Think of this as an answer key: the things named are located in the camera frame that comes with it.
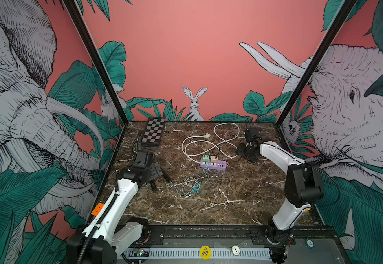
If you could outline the pink cube block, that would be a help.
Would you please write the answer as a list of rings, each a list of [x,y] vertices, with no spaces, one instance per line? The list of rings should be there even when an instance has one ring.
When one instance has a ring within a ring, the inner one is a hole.
[[[215,155],[211,155],[210,162],[211,163],[217,163],[218,162],[218,157],[215,156]]]

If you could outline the green charger plug adapter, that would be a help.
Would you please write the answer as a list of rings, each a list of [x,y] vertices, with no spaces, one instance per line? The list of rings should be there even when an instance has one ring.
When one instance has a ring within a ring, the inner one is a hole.
[[[211,156],[210,155],[203,155],[202,162],[203,163],[210,163]]]

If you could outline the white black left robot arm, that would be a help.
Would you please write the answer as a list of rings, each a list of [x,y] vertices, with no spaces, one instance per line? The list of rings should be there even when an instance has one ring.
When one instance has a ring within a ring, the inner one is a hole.
[[[116,232],[119,221],[139,189],[163,175],[155,155],[138,151],[114,175],[114,189],[95,219],[67,242],[64,264],[115,264],[119,256],[144,233],[144,221],[132,221]]]

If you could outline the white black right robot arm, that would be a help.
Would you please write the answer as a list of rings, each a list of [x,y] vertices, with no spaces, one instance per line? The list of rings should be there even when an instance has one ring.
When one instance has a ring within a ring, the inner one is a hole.
[[[250,163],[260,157],[273,162],[286,174],[284,187],[285,201],[269,223],[271,232],[292,229],[303,211],[323,198],[322,170],[315,162],[292,155],[277,143],[265,140],[255,128],[245,129],[246,144],[240,144],[237,154]]]

